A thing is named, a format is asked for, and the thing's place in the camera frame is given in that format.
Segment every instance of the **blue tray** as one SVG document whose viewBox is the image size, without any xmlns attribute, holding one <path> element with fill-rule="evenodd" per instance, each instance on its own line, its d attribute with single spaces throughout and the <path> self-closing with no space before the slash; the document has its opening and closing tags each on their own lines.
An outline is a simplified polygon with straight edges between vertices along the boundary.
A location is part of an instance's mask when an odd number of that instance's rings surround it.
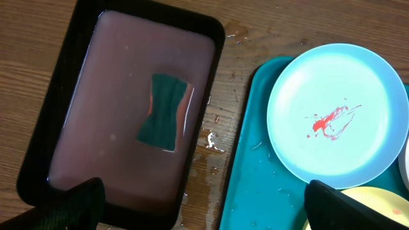
<svg viewBox="0 0 409 230">
<path fill-rule="evenodd" d="M 281 164 L 266 128 L 271 90 L 292 60 L 292 57 L 274 58 L 260 67 L 252 80 L 222 212 L 221 230 L 299 230 L 307 219 L 303 208 L 306 183 Z M 409 92 L 409 86 L 405 85 L 405 89 Z M 409 199 L 397 160 L 364 186 L 384 188 Z"/>
</svg>

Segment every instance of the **yellow bowl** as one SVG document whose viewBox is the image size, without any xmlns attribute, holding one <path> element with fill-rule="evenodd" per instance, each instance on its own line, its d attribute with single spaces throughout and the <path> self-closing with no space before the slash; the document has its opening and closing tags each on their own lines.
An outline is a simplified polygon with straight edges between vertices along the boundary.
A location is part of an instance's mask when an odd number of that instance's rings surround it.
<svg viewBox="0 0 409 230">
<path fill-rule="evenodd" d="M 365 204 L 382 215 L 409 227 L 409 202 L 401 196 L 381 188 L 356 187 L 342 191 L 350 198 Z M 308 220 L 303 230 L 311 230 Z"/>
</svg>

